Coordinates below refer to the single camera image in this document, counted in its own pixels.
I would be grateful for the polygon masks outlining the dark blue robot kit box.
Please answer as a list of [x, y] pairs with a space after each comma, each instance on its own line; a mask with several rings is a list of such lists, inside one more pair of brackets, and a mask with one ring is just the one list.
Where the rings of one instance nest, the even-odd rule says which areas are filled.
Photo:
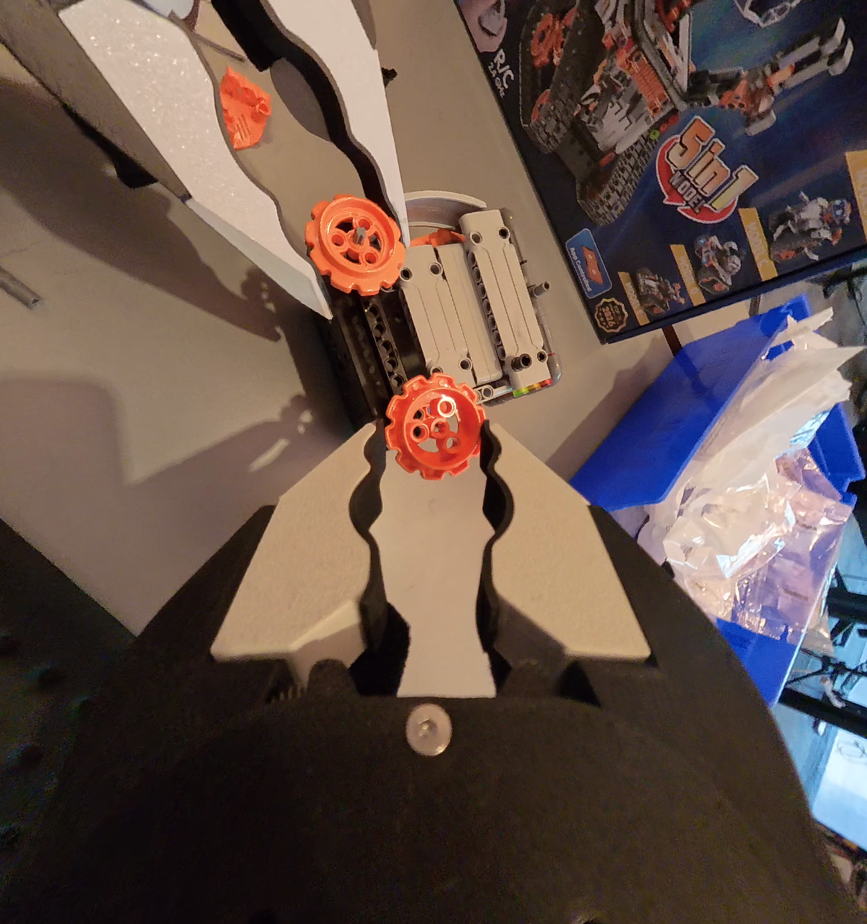
[[867, 1], [455, 5], [602, 343], [867, 257]]

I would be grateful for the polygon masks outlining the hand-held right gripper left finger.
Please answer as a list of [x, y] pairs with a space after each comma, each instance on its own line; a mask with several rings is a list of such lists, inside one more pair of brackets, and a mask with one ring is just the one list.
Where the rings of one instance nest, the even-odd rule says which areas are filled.
[[279, 659], [305, 684], [319, 661], [377, 651], [388, 621], [378, 545], [386, 445], [363, 426], [277, 502], [218, 633], [217, 662]]

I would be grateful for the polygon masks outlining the small silver metal tube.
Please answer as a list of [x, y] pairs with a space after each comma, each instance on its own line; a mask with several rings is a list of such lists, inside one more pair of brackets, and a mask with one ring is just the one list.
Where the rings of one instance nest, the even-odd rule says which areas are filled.
[[42, 304], [41, 296], [0, 264], [0, 290], [28, 309]]

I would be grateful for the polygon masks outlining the orange wedge panel part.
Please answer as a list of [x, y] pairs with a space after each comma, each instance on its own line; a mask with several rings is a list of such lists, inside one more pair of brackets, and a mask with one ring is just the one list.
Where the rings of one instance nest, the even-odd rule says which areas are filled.
[[271, 98], [230, 66], [220, 79], [222, 116], [228, 138], [237, 152], [261, 141], [271, 115]]

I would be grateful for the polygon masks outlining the clear plastic parts bags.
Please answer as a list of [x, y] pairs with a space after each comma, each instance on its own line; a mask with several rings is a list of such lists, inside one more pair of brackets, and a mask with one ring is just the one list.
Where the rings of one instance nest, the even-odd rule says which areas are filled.
[[832, 318], [784, 322], [637, 535], [707, 617], [793, 644], [824, 606], [851, 515], [809, 448], [861, 351], [820, 333]]

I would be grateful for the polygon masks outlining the grey building-block robot model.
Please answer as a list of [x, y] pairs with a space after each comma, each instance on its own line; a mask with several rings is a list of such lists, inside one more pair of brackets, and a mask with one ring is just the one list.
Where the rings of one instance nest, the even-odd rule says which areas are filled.
[[354, 429], [383, 417], [418, 375], [450, 375], [486, 408], [557, 384], [562, 367], [506, 209], [452, 191], [405, 199], [411, 229], [393, 288], [328, 290], [324, 342]]

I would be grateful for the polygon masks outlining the orange sprocket wheel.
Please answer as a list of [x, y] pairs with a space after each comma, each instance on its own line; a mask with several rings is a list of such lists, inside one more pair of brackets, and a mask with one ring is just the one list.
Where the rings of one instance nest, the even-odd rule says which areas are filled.
[[390, 401], [384, 430], [396, 463], [422, 479], [466, 471], [481, 448], [486, 414], [470, 385], [445, 373], [416, 376]]
[[338, 291], [372, 296], [400, 280], [401, 230], [374, 202], [339, 194], [318, 203], [305, 227], [305, 242], [319, 274]]

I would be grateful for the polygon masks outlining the blue plastic bin with bags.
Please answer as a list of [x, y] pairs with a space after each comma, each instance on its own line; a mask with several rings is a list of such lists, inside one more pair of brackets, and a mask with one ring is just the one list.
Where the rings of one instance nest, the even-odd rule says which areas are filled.
[[[569, 484], [608, 512], [661, 502], [709, 436], [755, 362], [788, 321], [817, 320], [806, 295], [687, 344], [636, 399]], [[809, 453], [851, 510], [847, 491], [865, 476], [843, 404], [832, 409]], [[769, 707], [777, 704], [801, 642], [716, 620]]]

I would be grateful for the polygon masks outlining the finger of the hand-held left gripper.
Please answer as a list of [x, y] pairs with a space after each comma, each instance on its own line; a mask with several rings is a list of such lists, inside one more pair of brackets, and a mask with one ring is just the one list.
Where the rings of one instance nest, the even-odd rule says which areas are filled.
[[366, 197], [397, 221], [407, 243], [404, 186], [381, 62], [358, 6], [350, 1], [261, 5], [303, 59], [332, 139], [357, 168]]
[[217, 83], [187, 19], [195, 2], [81, 1], [59, 17], [185, 187], [188, 208], [302, 305], [330, 319], [324, 285], [278, 205], [242, 168]]

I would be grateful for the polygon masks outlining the black dimpled chair seat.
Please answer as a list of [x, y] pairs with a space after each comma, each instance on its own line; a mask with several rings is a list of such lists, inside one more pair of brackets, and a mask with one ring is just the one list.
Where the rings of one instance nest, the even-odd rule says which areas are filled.
[[0, 518], [0, 883], [22, 859], [59, 782], [103, 805], [94, 699], [138, 635]]

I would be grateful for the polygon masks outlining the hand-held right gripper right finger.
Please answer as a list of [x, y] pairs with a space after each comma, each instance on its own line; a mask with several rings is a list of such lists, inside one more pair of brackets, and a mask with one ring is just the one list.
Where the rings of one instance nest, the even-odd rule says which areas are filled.
[[493, 422], [480, 431], [483, 514], [477, 630], [495, 684], [526, 665], [549, 683], [581, 661], [651, 654], [589, 503]]

